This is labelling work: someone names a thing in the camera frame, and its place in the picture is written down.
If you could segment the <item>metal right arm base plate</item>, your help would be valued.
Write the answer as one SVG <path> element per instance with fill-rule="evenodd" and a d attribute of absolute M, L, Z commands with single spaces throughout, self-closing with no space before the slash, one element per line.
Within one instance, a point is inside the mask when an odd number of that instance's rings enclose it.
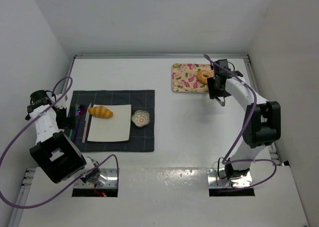
<path fill-rule="evenodd" d="M 236 178 L 226 178 L 224 168 L 206 169 L 208 186 L 210 189 L 240 189 L 251 187 L 253 180 L 250 171 L 244 176 Z"/>

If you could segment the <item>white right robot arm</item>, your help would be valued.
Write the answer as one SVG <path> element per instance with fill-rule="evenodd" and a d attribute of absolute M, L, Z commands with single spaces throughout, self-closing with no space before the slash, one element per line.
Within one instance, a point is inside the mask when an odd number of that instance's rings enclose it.
<path fill-rule="evenodd" d="M 207 81 L 210 99 L 224 106 L 226 98 L 233 97 L 245 112 L 240 133 L 221 159 L 224 177 L 236 179 L 249 172 L 252 162 L 265 147 L 280 139 L 281 106 L 259 95 L 240 71 L 222 66 L 224 60 L 212 61 L 208 55 L 204 57 L 214 72 Z"/>

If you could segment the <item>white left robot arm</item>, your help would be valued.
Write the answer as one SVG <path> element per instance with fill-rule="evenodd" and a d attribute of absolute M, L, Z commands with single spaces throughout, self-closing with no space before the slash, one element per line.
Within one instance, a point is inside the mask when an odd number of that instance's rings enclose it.
<path fill-rule="evenodd" d="M 60 97 L 49 91 L 38 90 L 30 95 L 26 120 L 33 120 L 36 129 L 36 143 L 29 151 L 33 159 L 56 184 L 74 175 L 81 175 L 84 183 L 97 184 L 101 170 L 92 168 L 98 165 L 91 158 L 85 158 L 65 130 L 74 131 L 76 117 L 79 115 L 77 107 L 71 108 L 67 116 L 65 101 L 46 110 Z"/>

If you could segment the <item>long striped bread roll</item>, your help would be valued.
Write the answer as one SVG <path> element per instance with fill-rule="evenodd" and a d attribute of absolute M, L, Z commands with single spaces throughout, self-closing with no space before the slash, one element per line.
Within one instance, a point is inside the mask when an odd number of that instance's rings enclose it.
<path fill-rule="evenodd" d="M 100 119 L 110 119 L 113 117 L 113 112 L 104 106 L 95 106 L 88 109 L 90 115 Z"/>

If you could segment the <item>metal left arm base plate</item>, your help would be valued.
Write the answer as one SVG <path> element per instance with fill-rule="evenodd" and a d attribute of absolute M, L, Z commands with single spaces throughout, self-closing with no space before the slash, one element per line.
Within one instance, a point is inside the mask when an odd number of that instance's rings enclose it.
<path fill-rule="evenodd" d="M 116 168 L 101 168 L 98 178 L 93 182 L 83 182 L 81 179 L 74 183 L 74 189 L 116 189 L 118 187 L 118 170 Z"/>

